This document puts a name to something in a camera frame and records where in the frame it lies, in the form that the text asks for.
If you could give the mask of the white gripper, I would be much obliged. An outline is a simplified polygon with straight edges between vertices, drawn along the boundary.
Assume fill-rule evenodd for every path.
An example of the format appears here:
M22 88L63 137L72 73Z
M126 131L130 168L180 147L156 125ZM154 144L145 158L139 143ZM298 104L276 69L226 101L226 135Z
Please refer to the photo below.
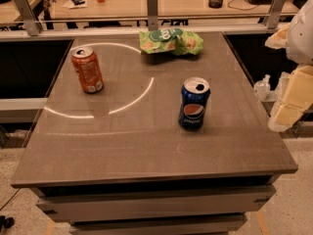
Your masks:
M286 48L287 57L299 65L283 83L283 96L270 113L268 127L284 132L291 128L313 105L313 0L301 7L291 24L282 26L266 41L272 49Z

